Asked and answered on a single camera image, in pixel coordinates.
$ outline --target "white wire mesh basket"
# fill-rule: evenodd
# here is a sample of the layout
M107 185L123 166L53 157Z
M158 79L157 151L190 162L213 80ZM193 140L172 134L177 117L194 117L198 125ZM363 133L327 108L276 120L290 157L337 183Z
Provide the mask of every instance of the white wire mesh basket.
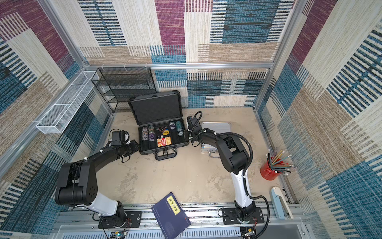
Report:
M63 133L93 88L95 71L81 72L37 124L42 133Z

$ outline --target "poker chip case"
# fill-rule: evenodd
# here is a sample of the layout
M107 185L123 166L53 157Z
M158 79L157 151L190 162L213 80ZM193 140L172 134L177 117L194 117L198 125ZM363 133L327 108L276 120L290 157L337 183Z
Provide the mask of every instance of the poker chip case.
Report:
M156 160L164 160L175 157L177 148L188 145L179 91L137 96L130 98L129 105L139 126L140 154L153 153Z

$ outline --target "striped fabric wall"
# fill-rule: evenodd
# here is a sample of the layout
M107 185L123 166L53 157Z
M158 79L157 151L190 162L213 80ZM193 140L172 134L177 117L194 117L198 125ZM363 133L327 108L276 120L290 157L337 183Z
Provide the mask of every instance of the striped fabric wall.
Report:
M36 0L0 0L0 155L78 70Z
M183 108L252 107L268 70L152 70L152 74L159 92L180 92Z
M295 0L52 0L90 64L272 61Z
M258 113L317 238L382 238L382 2L309 0Z
M63 163L92 155L109 119L93 89L65 131L34 138L0 181L1 238L47 238L59 212L54 193Z
M79 70L36 0L0 0L0 155ZM62 135L39 133L0 180L0 237L46 238L64 210L61 165L95 150L109 118L92 91Z

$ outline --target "case handle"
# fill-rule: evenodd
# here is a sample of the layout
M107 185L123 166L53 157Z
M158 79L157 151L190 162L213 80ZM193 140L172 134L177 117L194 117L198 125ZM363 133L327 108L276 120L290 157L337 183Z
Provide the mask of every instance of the case handle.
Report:
M155 159L160 161L164 159L169 159L169 158L175 158L176 156L176 149L173 149L173 153L168 153L167 150L163 151L163 155L158 156L158 152L155 153Z

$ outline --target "black wire mesh shelf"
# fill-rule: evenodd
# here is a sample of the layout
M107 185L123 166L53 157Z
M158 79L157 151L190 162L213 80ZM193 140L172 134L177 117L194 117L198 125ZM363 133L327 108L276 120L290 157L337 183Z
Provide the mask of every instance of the black wire mesh shelf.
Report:
M157 93L149 67L98 68L95 75L92 82L113 113L131 112L131 97Z

